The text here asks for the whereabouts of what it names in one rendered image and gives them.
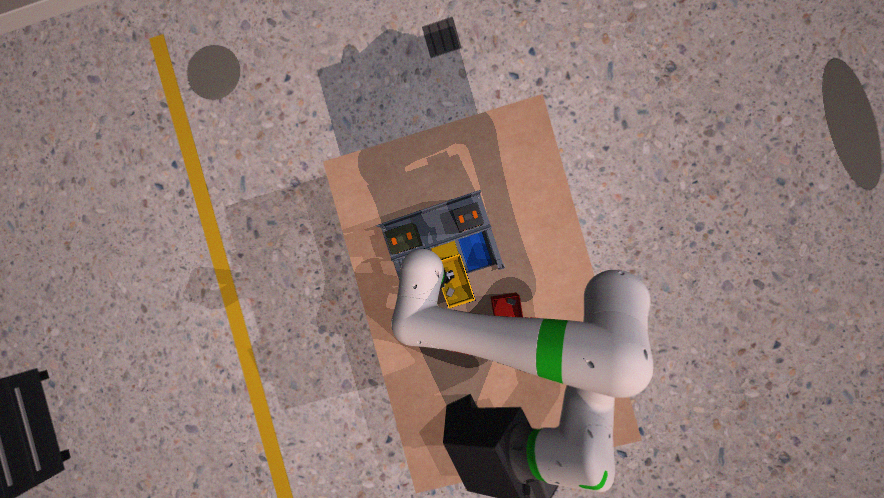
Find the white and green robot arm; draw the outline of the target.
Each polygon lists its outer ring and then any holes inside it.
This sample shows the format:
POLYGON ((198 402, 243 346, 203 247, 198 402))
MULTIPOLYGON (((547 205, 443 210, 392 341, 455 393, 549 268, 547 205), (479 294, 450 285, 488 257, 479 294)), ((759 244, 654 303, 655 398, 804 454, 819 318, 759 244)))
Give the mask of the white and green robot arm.
POLYGON ((558 427, 517 423, 510 429, 509 470, 525 484, 526 498, 556 498, 558 486, 609 490, 615 477, 614 399, 640 393, 653 374, 645 284, 622 270, 595 275, 585 288, 586 316, 580 322, 438 307, 445 282, 443 263, 433 251, 416 249, 404 257, 391 321, 395 337, 408 346, 465 353, 567 385, 558 427))

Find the yellow bin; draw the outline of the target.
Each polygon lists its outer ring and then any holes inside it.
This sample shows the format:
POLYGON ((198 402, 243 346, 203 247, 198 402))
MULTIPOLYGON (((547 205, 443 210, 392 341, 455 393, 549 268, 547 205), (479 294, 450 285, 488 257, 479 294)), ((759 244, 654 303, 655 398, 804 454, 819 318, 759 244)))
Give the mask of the yellow bin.
POLYGON ((461 255, 455 255, 441 260, 446 272, 453 270, 454 278, 442 287, 443 295, 448 307, 456 307, 465 303, 472 302, 475 297, 461 258, 461 255), (452 297, 446 295, 449 288, 454 289, 452 297), (471 298, 471 299, 470 299, 471 298))

